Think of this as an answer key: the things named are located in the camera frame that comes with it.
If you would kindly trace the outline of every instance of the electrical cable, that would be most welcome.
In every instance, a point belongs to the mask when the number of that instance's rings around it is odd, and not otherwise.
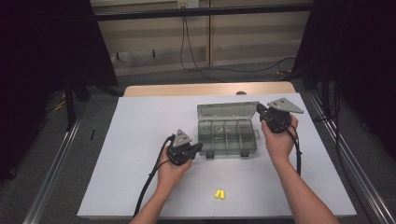
[[[289,131],[289,129],[285,129],[286,132],[289,134],[291,140],[293,141],[294,145],[296,146],[296,156],[297,156],[297,174],[301,175],[301,155],[303,154],[300,150],[300,141],[298,138],[298,134],[297,134],[297,130],[293,125],[290,125],[293,130],[296,132],[296,136],[294,137],[294,135],[291,133],[291,131]]]
[[[352,185],[352,181],[350,180],[349,174],[347,173],[347,169],[343,163],[343,159],[341,156],[341,150],[340,150],[340,142],[339,142],[339,138],[340,138],[340,130],[339,130],[339,122],[338,122],[338,112],[340,110],[340,96],[339,96],[339,92],[338,92],[338,86],[337,84],[335,84],[334,87],[334,100],[335,102],[335,111],[337,111],[337,113],[334,116],[334,124],[335,124],[335,151],[337,153],[337,157],[338,160],[340,161],[340,165],[341,168],[345,174],[346,177],[346,181],[349,184],[349,186],[351,187],[353,193],[355,194],[356,198],[358,199],[359,204],[361,205],[361,209],[363,210],[364,215],[366,215],[366,217],[368,218],[370,223],[374,223],[372,221],[372,219],[369,217],[367,210],[364,208],[363,203],[361,201],[361,197],[359,197],[358,192],[355,190],[355,187],[353,187]]]
[[[276,72],[276,74],[277,74],[278,76],[274,79],[274,81],[279,81],[279,79],[281,78],[281,76],[280,76],[280,64],[277,65],[277,72]]]
[[[139,199],[137,200],[136,208],[134,210],[134,217],[139,213],[140,210],[140,205],[142,204],[143,197],[145,196],[146,190],[149,187],[149,184],[151,183],[152,178],[155,176],[155,173],[157,170],[165,164],[167,161],[162,162],[160,165],[158,163],[160,162],[161,155],[163,154],[163,150],[165,149],[165,145],[168,141],[172,141],[175,139],[175,135],[172,134],[171,136],[167,137],[166,140],[163,142],[163,146],[161,147],[160,154],[158,155],[157,160],[155,161],[154,167],[152,168],[151,173],[148,175],[148,180],[146,181],[145,186],[142,188],[142,191],[140,192]]]
[[[186,67],[184,66],[184,63],[183,63],[183,60],[182,60],[182,53],[183,53],[183,49],[184,49],[184,38],[185,38],[185,35],[184,35],[184,34],[185,34],[185,33],[187,33],[187,39],[188,39],[188,42],[189,42],[190,53],[191,53],[191,57],[192,57],[192,61],[193,61],[193,63],[194,63],[195,69],[186,68]],[[195,62],[195,59],[194,59],[194,56],[193,56],[193,54],[192,54],[191,42],[190,42],[190,35],[189,35],[189,25],[187,24],[187,19],[186,19],[185,17],[183,17],[183,37],[182,37],[182,42],[181,42],[181,50],[180,50],[179,58],[180,58],[181,66],[183,67],[184,70],[190,71],[190,72],[196,72],[196,71],[198,71],[198,72],[201,73],[202,76],[207,77],[207,78],[210,78],[210,79],[214,79],[214,80],[220,81],[220,82],[225,82],[225,81],[224,81],[224,80],[219,80],[219,79],[216,79],[216,78],[213,78],[213,77],[208,77],[208,76],[204,75],[204,74],[202,73],[202,71],[203,71],[203,70],[215,70],[215,71],[230,71],[230,72],[242,72],[242,73],[257,73],[257,72],[264,72],[264,71],[267,71],[267,70],[269,70],[269,69],[271,69],[271,68],[273,68],[273,67],[275,67],[275,66],[277,66],[277,65],[280,65],[281,63],[283,63],[283,62],[286,61],[286,60],[295,60],[295,59],[296,59],[295,57],[287,57],[287,58],[284,58],[284,59],[279,60],[278,62],[276,62],[276,63],[274,63],[274,64],[272,64],[272,65],[270,65],[270,66],[268,66],[268,67],[265,67],[265,68],[263,68],[263,69],[257,69],[257,70],[238,70],[238,69],[214,68],[214,67],[199,68],[199,67],[197,66],[197,64],[196,64],[196,62]]]
[[[323,64],[323,73],[326,73],[326,66],[324,64]],[[338,116],[338,113],[339,113],[339,101],[337,100],[336,88],[334,87],[334,95],[332,98],[332,103],[329,108],[329,114],[327,114],[325,111],[316,118],[312,119],[312,121],[314,122],[328,121],[336,118]]]
[[[280,126],[283,126],[283,128],[285,129],[286,133],[290,136],[291,140],[293,141],[295,147],[296,147],[296,160],[297,160],[297,164],[296,164],[296,171],[298,175],[301,175],[301,155],[303,154],[300,150],[300,140],[297,134],[297,129],[290,124],[291,128],[295,131],[296,136],[294,136],[291,131],[289,131],[288,126],[283,125],[282,122],[280,122],[279,119],[277,119],[275,116],[267,113],[267,115],[271,116],[271,118]]]
[[[183,54],[183,48],[184,48],[184,22],[186,22],[186,32],[187,32],[187,39],[188,39],[188,41],[189,41],[189,46],[190,46],[190,54],[191,54],[191,57],[192,57],[192,61],[193,61],[193,63],[194,63],[194,66],[195,66],[195,68],[196,68],[196,70],[193,70],[193,69],[188,69],[188,68],[186,68],[185,66],[184,66],[184,64],[183,64],[183,61],[182,61],[182,54]],[[181,50],[180,50],[180,63],[181,63],[181,66],[184,68],[184,70],[186,70],[186,71],[198,71],[200,74],[201,74],[201,76],[203,76],[203,77],[206,77],[206,78],[209,78],[209,79],[212,79],[212,80],[215,80],[215,81],[218,81],[218,82],[222,82],[222,83],[226,83],[226,81],[224,81],[224,80],[220,80],[220,79],[217,79],[217,78],[215,78],[215,77],[209,77],[209,76],[206,76],[199,68],[198,68],[198,66],[197,66],[197,64],[196,64],[196,62],[195,62],[195,59],[194,59],[194,55],[192,54],[192,48],[191,48],[191,42],[190,42],[190,35],[189,35],[189,26],[188,26],[188,24],[187,24],[187,18],[186,17],[183,17],[183,38],[182,38],[182,41],[181,41]]]

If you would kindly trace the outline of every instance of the yellow earplug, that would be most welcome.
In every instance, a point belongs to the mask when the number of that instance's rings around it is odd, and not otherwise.
[[[215,198],[219,198],[219,197],[220,197],[220,194],[221,194],[221,190],[218,189],[218,190],[216,191],[216,193],[215,193]]]
[[[224,192],[224,190],[221,190],[221,191],[220,191],[220,198],[221,198],[222,200],[225,199],[225,192]]]

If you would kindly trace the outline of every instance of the wall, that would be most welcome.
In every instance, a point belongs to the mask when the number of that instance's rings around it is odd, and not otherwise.
[[[201,0],[200,7],[247,7],[311,3],[312,0]],[[96,13],[177,8],[177,1],[92,0]],[[276,61],[297,54],[309,12],[188,17],[195,61],[201,65]],[[100,21],[108,52],[173,50],[182,42],[181,18]],[[188,46],[185,37],[184,47]]]

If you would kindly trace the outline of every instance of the metal rail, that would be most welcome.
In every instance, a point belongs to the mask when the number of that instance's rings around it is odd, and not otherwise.
[[[52,193],[52,190],[55,186],[56,179],[58,178],[59,173],[61,172],[62,165],[64,164],[64,160],[66,158],[67,152],[71,147],[73,140],[76,136],[78,126],[81,121],[82,115],[85,113],[85,109],[87,107],[87,103],[84,102],[82,106],[81,112],[78,114],[77,120],[74,125],[71,127],[70,131],[66,133],[64,140],[58,150],[58,154],[53,161],[49,172],[47,173],[47,177],[41,185],[40,191],[35,196],[35,200],[33,201],[29,211],[23,221],[23,224],[36,224],[41,218],[43,214],[44,208],[47,204],[48,199]]]
[[[336,4],[329,4],[327,6],[320,6],[320,7],[314,6],[314,4],[287,4],[287,5],[271,5],[271,6],[259,6],[259,7],[199,7],[199,8],[165,9],[165,10],[136,11],[136,12],[96,13],[94,15],[54,16],[53,18],[56,18],[55,20],[62,20],[63,22],[122,21],[122,20],[171,18],[171,17],[197,17],[197,16],[328,10],[329,7],[337,7],[337,6],[338,5]]]
[[[323,110],[321,108],[321,101],[319,100],[318,96],[314,93],[309,94],[310,99],[315,106],[315,109],[319,114],[323,114]],[[332,140],[335,142],[336,137],[336,129],[335,123],[329,119],[329,121],[324,122],[327,130],[329,131]],[[370,203],[371,207],[373,208],[376,216],[378,217],[380,223],[383,224],[391,224],[396,223],[395,218],[390,213],[384,199],[379,194],[378,190],[375,188],[374,184],[371,182],[369,177],[364,173],[361,165],[358,163],[358,160],[354,156],[352,150],[350,149],[349,145],[347,144],[344,137],[339,134],[339,148],[341,150],[341,155],[346,162],[350,172],[355,177],[355,180],[358,182],[361,191],[363,192],[364,196]]]

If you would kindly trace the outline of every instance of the clear plastic box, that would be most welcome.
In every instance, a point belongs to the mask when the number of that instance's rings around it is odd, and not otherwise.
[[[257,145],[251,118],[258,103],[198,105],[198,142],[203,144],[200,156],[254,155]]]

